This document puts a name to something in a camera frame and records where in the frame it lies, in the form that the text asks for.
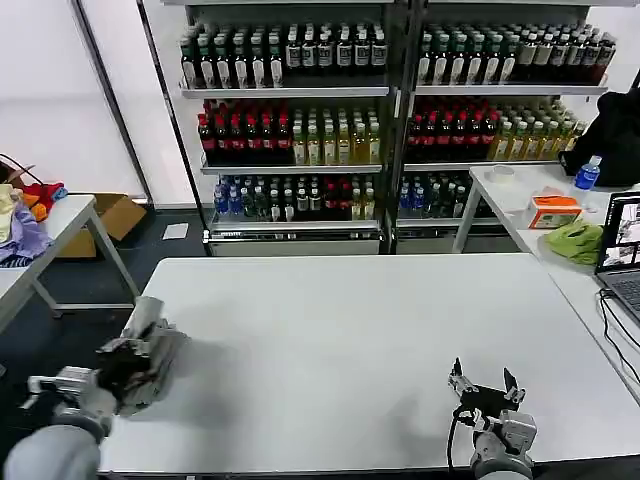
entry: cable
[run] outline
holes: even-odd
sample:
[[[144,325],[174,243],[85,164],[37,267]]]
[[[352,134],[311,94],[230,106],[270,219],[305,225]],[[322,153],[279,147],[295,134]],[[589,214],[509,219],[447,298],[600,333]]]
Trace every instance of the cable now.
[[[609,343],[611,345],[613,345],[613,348],[615,348],[616,352],[618,353],[618,356],[620,357],[620,360],[627,366],[629,367],[629,369],[633,372],[633,376],[636,378],[636,381],[638,383],[640,383],[640,376],[638,375],[638,372],[636,372],[636,369],[633,368],[633,365],[631,365],[631,363],[625,358],[625,356],[622,354],[622,351],[620,350],[620,347],[618,347],[618,345],[616,344],[616,342],[613,341],[613,339],[609,336],[609,321],[607,319],[607,313],[606,310],[609,310],[609,312],[611,312],[611,314],[613,315],[613,317],[616,319],[616,321],[618,322],[619,325],[621,325],[620,320],[618,320],[618,317],[616,316],[615,313],[613,313],[613,311],[611,310],[611,308],[609,307],[609,305],[607,305],[607,303],[605,302],[605,298],[610,298],[611,294],[603,289],[600,289],[600,291],[598,292],[598,294],[600,295],[600,308],[602,309],[602,317],[604,318],[604,338],[606,338]],[[631,335],[629,335],[629,332],[627,332],[627,330],[623,327],[625,333],[627,334],[627,336],[629,336],[629,338],[632,338]]]

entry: green cloth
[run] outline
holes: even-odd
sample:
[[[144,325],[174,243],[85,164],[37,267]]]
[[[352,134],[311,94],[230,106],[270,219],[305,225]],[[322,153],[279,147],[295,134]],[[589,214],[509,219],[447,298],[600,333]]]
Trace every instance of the green cloth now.
[[[558,255],[581,265],[595,265],[600,252],[602,227],[578,219],[547,233],[544,239]]]

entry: cardboard box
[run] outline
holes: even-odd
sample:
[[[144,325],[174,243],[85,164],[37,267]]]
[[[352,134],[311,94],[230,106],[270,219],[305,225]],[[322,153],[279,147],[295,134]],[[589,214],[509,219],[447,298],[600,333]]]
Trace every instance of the cardboard box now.
[[[121,193],[93,193],[96,212],[109,236],[122,240],[135,227],[147,211]],[[96,244],[91,233],[83,228],[65,245],[58,258],[94,258]]]

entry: water bottle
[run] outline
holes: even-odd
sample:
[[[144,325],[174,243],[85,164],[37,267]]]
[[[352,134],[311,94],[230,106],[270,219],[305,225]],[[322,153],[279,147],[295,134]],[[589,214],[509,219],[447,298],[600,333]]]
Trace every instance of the water bottle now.
[[[582,208],[592,210],[587,204],[587,194],[593,188],[600,175],[600,162],[602,157],[593,155],[589,163],[585,163],[581,168],[574,182],[573,197],[578,201]]]

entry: shelf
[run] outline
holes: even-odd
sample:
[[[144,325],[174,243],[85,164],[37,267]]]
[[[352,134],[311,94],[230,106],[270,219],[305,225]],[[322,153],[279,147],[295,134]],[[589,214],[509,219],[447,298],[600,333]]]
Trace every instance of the shelf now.
[[[280,233],[280,232],[373,232],[378,231],[377,220],[336,222],[218,222],[209,225],[211,234],[221,233]]]
[[[419,85],[416,95],[602,95],[607,87],[597,85]]]
[[[557,164],[557,160],[532,160],[521,162],[435,162],[435,163],[406,163],[405,172],[444,172],[444,171],[464,171],[471,167],[487,167],[493,165],[552,165]]]
[[[415,229],[429,227],[453,227],[460,226],[462,218],[399,218],[397,226],[399,229]],[[497,226],[502,225],[497,218],[474,218],[473,226]]]
[[[182,89],[182,96],[192,100],[227,98],[339,98],[386,97],[389,87],[297,87],[297,88],[214,88]]]
[[[382,165],[292,165],[288,167],[216,167],[200,169],[203,175],[320,175],[344,173],[380,173]]]

